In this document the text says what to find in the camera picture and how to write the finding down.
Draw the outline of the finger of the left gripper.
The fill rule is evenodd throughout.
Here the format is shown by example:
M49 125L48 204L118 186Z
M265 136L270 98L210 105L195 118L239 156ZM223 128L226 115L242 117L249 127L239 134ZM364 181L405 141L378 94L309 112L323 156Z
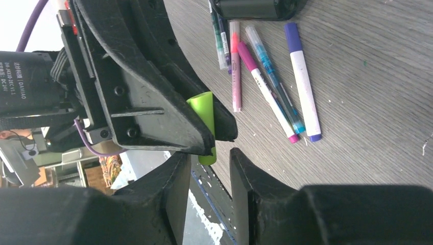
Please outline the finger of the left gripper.
M123 119L126 130L119 142L214 142L234 141L238 136L236 120L214 96L214 128L208 127L186 102L190 97L208 92L183 54L170 24L163 1L119 1L128 30L129 42L120 52L121 67L131 92L131 104L156 108L156 114Z

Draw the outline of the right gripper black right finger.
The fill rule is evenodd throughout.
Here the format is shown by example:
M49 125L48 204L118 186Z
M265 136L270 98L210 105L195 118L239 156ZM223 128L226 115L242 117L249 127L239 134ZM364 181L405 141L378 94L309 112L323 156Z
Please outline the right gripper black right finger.
M238 244L432 244L432 190L414 185L293 189L230 151Z

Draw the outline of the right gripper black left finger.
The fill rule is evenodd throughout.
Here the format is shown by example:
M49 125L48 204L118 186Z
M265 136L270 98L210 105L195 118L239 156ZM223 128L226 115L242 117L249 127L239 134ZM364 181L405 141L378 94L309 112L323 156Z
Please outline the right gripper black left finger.
M1 244L182 244L190 155L106 195L93 188L1 189Z

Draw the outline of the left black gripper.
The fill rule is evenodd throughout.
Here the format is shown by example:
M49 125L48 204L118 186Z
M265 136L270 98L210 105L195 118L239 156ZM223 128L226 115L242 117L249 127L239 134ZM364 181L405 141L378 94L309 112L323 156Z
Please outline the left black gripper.
M131 150L210 155L214 137L187 103L207 87L178 47L163 1L57 4L91 144L113 135Z

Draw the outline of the lime green pen cap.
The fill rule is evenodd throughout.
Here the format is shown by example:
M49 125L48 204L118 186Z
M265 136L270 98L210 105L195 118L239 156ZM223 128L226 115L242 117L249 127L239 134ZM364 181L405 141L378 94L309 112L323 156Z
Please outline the lime green pen cap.
M211 91L203 92L196 96L190 97L186 102L192 107L196 114L200 117L203 123L215 135L214 128L214 109L213 109L213 93ZM210 166L217 161L217 151L214 146L211 149L212 155L198 156L198 161L202 165Z

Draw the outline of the pink marker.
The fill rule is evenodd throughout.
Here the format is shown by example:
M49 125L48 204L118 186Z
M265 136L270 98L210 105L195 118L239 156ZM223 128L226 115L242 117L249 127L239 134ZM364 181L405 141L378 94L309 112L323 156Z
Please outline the pink marker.
M232 80L232 104L233 111L240 112L242 108L242 83L240 74L240 56L237 46L240 41L239 22L229 22L230 52L231 52L231 80Z

